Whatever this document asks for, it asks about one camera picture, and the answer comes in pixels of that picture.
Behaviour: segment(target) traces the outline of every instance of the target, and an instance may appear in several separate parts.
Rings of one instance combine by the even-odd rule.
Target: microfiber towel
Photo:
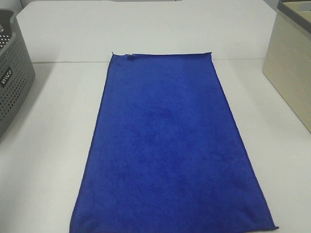
[[[70,233],[275,229],[211,53],[113,55]]]

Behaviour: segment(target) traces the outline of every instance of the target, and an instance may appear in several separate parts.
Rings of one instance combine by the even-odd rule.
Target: white table
[[[0,141],[0,232],[68,232],[112,51],[212,51],[277,232],[308,233],[311,134],[261,72],[274,17],[261,0],[29,4],[36,79]]]

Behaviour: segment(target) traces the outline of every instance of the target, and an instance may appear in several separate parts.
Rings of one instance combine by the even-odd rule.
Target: beige storage box
[[[311,1],[280,0],[263,73],[311,132]]]

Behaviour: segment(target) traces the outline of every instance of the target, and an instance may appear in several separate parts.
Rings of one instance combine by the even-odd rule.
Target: blue towel
[[[211,54],[113,55],[70,233],[275,229]]]

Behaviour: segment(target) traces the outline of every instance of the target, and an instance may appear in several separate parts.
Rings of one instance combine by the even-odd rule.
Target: gray plastic basket
[[[16,13],[0,9],[0,137],[23,104],[34,78]]]

